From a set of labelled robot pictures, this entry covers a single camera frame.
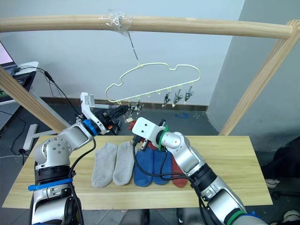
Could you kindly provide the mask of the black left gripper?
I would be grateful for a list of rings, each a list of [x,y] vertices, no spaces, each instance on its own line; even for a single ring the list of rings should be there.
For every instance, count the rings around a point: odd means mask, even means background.
[[[106,132],[117,135],[120,131],[119,117],[125,115],[129,110],[128,105],[119,105],[113,110],[101,109],[95,113],[95,116],[103,124]]]

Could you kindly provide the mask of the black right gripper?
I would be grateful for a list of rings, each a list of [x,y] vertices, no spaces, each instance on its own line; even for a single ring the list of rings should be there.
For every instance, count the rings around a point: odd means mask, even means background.
[[[134,135],[134,137],[133,137],[133,139],[131,140],[130,143],[132,145],[133,152],[145,151],[146,147],[149,143],[149,140],[145,139],[141,136]]]

